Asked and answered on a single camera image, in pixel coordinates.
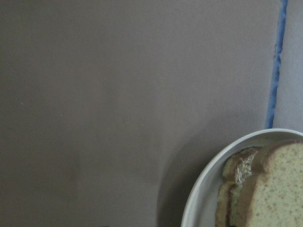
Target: white bowl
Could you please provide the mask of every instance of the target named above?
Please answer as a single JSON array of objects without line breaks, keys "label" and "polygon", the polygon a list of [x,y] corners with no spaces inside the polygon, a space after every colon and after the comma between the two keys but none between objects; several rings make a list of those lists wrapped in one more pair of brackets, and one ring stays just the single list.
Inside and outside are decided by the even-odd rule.
[{"label": "white bowl", "polygon": [[265,129],[246,135],[220,151],[196,180],[185,206],[181,227],[215,226],[217,194],[228,157],[243,148],[262,147],[287,139],[303,139],[303,133],[288,129]]}]

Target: round dish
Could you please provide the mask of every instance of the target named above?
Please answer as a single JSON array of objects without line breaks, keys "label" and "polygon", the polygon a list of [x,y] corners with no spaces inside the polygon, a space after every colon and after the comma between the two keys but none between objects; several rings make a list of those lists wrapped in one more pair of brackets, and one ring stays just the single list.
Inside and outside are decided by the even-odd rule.
[{"label": "round dish", "polygon": [[252,146],[303,139],[303,133],[288,129],[265,129],[248,134],[220,151],[204,168],[191,190],[183,213],[181,227],[214,227],[217,194],[222,184],[222,170],[226,159],[237,151]]}]

